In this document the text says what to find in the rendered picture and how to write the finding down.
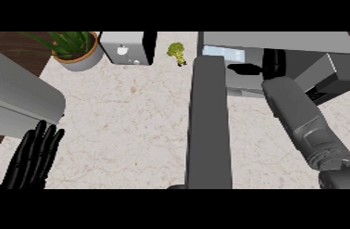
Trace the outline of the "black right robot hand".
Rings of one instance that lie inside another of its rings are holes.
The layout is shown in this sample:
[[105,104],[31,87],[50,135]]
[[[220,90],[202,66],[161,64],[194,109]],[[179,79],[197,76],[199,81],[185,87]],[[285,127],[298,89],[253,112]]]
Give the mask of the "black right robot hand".
[[228,68],[239,75],[263,75],[263,80],[285,76],[285,50],[284,49],[264,49],[263,66],[251,63],[229,64]]

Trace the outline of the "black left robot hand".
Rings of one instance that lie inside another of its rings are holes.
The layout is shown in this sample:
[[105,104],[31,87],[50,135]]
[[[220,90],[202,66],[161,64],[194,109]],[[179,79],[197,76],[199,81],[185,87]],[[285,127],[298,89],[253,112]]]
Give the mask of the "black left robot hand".
[[0,189],[46,188],[46,178],[64,136],[65,130],[56,130],[55,124],[46,126],[46,121],[40,121],[36,129],[28,130],[9,161]]

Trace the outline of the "grey microwave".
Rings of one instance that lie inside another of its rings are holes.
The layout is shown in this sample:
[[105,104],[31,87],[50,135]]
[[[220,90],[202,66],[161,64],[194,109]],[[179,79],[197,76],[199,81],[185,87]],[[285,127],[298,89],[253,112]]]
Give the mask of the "grey microwave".
[[201,32],[197,54],[263,65],[267,49],[285,54],[285,76],[316,104],[350,92],[350,32]]

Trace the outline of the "yellow-green bottle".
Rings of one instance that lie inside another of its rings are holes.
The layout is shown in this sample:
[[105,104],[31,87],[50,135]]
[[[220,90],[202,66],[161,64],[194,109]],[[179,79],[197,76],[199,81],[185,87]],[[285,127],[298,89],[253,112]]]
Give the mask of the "yellow-green bottle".
[[167,50],[167,55],[176,58],[177,66],[186,65],[186,60],[183,57],[185,46],[182,43],[171,43]]

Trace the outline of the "grey coffee machine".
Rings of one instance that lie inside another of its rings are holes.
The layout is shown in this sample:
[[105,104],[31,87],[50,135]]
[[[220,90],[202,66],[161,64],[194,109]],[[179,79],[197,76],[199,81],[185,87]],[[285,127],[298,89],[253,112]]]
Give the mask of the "grey coffee machine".
[[154,64],[157,32],[101,32],[99,42],[114,64]]

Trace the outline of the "green potted plant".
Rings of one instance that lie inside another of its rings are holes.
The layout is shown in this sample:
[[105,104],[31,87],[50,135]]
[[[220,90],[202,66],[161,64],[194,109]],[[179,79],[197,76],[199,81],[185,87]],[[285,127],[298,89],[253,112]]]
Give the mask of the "green potted plant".
[[67,70],[86,71],[99,64],[103,51],[95,32],[49,32],[52,42],[28,32],[19,34],[49,48],[50,55]]

